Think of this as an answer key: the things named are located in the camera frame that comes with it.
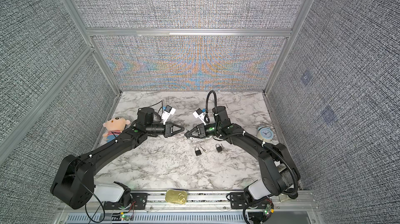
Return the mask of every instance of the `black padlock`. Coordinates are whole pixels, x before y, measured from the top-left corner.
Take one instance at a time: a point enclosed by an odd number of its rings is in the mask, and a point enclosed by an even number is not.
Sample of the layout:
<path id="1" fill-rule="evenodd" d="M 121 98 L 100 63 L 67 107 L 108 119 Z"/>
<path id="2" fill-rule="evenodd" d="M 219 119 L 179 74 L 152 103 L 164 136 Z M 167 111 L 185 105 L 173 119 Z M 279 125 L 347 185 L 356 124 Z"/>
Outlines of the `black padlock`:
<path id="1" fill-rule="evenodd" d="M 198 147 L 194 148 L 194 152 L 196 153 L 196 156 L 201 155 L 201 151 Z"/>
<path id="2" fill-rule="evenodd" d="M 219 144 L 215 144 L 215 147 L 217 148 L 218 153 L 223 151 L 223 148 Z"/>

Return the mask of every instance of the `stuffed doll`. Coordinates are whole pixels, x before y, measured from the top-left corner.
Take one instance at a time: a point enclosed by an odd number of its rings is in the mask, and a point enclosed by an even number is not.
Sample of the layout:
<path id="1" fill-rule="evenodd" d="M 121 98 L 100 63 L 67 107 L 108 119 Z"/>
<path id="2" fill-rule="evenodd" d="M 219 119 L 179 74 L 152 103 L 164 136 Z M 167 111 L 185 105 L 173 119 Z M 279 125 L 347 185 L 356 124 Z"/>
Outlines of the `stuffed doll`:
<path id="1" fill-rule="evenodd" d="M 130 120 L 126 120 L 122 117 L 115 117 L 109 119 L 103 123 L 103 127 L 107 129 L 107 133 L 103 137 L 107 136 L 107 142 L 112 141 L 125 129 L 125 126 L 130 124 Z"/>

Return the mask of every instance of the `marble tabletop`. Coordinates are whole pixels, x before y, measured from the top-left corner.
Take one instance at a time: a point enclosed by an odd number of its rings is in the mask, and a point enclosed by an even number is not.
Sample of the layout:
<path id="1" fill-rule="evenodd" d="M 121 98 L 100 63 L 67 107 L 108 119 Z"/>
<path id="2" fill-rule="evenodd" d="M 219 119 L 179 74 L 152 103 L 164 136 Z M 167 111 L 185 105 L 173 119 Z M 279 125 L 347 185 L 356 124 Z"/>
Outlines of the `marble tabletop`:
<path id="1" fill-rule="evenodd" d="M 168 121 L 184 126 L 187 130 L 201 124 L 192 113 L 205 107 L 207 92 L 160 91 L 124 92 L 114 117 L 136 120 L 139 107 L 146 107 L 163 100 L 164 106 L 176 108 Z M 278 143 L 261 92 L 217 92 L 217 103 L 225 106 L 233 123 L 256 135 L 257 127 L 265 125 L 274 132 L 273 142 Z M 213 107 L 209 100 L 209 111 Z M 156 111 L 160 104 L 153 107 Z M 188 140 L 184 132 L 173 137 L 149 137 L 139 147 L 119 156 L 97 173 L 95 180 L 112 183 L 119 181 L 132 189 L 243 189 L 261 174 L 258 162 L 241 148 L 226 141 L 207 139 Z M 224 150 L 218 153 L 215 144 Z M 196 147 L 202 155 L 196 156 Z"/>

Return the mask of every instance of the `blue sticker on wall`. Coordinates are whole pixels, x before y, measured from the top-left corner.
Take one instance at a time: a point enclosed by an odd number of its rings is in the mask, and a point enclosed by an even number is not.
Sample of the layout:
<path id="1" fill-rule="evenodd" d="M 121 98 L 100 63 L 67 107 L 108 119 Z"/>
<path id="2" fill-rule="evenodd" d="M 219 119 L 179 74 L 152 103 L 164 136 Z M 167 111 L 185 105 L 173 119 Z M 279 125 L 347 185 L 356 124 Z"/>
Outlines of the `blue sticker on wall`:
<path id="1" fill-rule="evenodd" d="M 304 74 L 301 76 L 301 81 L 304 83 L 304 85 L 308 85 L 312 77 L 313 76 L 311 75 L 311 72 L 306 70 Z"/>
<path id="2" fill-rule="evenodd" d="M 335 112 L 333 112 L 330 105 L 328 105 L 324 108 L 324 110 L 321 112 L 321 116 L 327 125 L 331 124 L 332 122 L 334 122 L 336 120 Z"/>

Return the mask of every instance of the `plush toy head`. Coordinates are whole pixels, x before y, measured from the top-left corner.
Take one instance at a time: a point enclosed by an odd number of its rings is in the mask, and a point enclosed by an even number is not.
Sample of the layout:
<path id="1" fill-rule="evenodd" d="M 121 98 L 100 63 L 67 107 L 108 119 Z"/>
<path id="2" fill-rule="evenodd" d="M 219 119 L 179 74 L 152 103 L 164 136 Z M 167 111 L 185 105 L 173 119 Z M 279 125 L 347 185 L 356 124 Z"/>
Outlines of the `plush toy head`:
<path id="1" fill-rule="evenodd" d="M 125 129 L 125 126 L 130 124 L 130 120 L 126 120 L 122 117 L 115 117 L 109 119 L 107 122 L 103 123 L 103 127 L 107 129 L 107 131 L 119 131 L 122 132 Z"/>

